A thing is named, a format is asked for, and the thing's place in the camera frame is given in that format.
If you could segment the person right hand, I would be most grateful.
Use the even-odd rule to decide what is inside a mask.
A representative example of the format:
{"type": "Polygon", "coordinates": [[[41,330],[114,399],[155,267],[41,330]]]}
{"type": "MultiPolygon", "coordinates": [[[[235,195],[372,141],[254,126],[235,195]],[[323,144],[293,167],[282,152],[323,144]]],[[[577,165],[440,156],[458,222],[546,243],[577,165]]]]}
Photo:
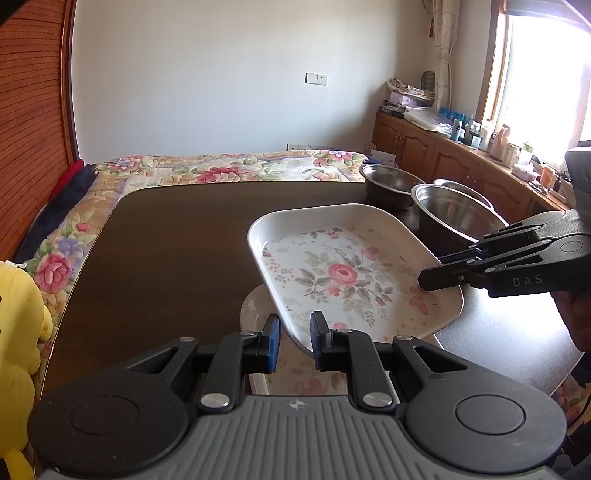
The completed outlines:
{"type": "Polygon", "coordinates": [[[584,353],[591,351],[591,294],[589,290],[554,292],[552,297],[575,346],[584,353]]]}

